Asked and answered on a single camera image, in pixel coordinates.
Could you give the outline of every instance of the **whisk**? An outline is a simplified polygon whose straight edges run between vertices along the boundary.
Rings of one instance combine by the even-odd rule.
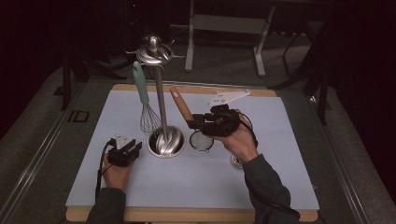
[[[145,74],[142,65],[134,62],[134,81],[139,92],[140,102],[143,104],[142,115],[140,117],[140,129],[145,135],[158,133],[161,131],[161,119],[149,105],[149,94]]]

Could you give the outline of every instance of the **stainless steel kitchen tool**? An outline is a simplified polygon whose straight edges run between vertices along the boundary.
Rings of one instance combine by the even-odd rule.
[[[140,129],[145,135],[158,134],[161,130],[161,119],[149,105],[149,94],[145,74],[139,62],[134,62],[134,82],[139,92],[140,102],[143,104],[140,117]]]
[[[158,36],[150,36],[147,45],[141,46],[137,51],[137,59],[146,66],[152,66],[155,71],[155,85],[157,88],[158,104],[161,116],[161,129],[159,134],[148,137],[148,149],[160,158],[172,158],[185,146],[184,133],[166,122],[165,103],[163,99],[162,66],[174,57],[173,51],[161,43]]]

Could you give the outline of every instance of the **white board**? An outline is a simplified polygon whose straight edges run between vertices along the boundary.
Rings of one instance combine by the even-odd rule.
[[[209,112],[213,94],[181,93],[192,114]],[[150,106],[160,115],[156,92],[149,94]],[[167,123],[190,138],[189,129],[169,92],[164,94]],[[291,207],[318,210],[318,200],[290,127],[283,102],[278,97],[246,96],[229,104],[239,108],[253,123],[258,150],[279,173],[289,189]],[[127,189],[127,206],[178,208],[251,209],[242,170],[231,164],[231,153],[215,141],[210,152],[194,150],[189,143],[174,158],[154,157],[147,137],[140,131],[142,105],[137,91],[111,91],[99,118],[66,206],[94,204],[96,172],[102,149],[115,135],[123,133],[143,142]]]

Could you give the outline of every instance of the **green whisk handle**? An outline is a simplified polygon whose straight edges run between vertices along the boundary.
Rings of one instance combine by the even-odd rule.
[[[134,62],[134,82],[139,92],[140,102],[143,105],[149,103],[148,86],[146,83],[145,73],[143,72],[142,65],[139,62]]]

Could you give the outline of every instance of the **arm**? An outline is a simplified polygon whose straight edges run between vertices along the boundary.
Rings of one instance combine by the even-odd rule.
[[[261,154],[243,165],[247,181],[260,195],[274,203],[290,206],[290,193],[279,175]],[[256,210],[256,223],[300,223],[292,214],[277,210],[259,200],[251,192],[250,201]]]
[[[133,164],[128,167],[118,167],[111,165],[107,160],[107,154],[104,159],[105,167],[104,178],[107,188],[101,189],[95,205],[93,206],[87,223],[108,223],[121,224],[125,211],[125,189],[128,184],[129,173],[131,173]]]
[[[248,124],[242,115],[240,119]],[[256,145],[249,129],[239,125],[236,132],[227,137],[212,136],[224,144],[239,161],[242,162],[246,180],[251,187],[261,196],[284,206],[290,206],[290,193],[280,181],[279,175],[265,160],[264,156],[257,151]],[[250,201],[256,210],[256,223],[299,223],[296,216],[279,211],[272,206],[259,200],[250,192]]]

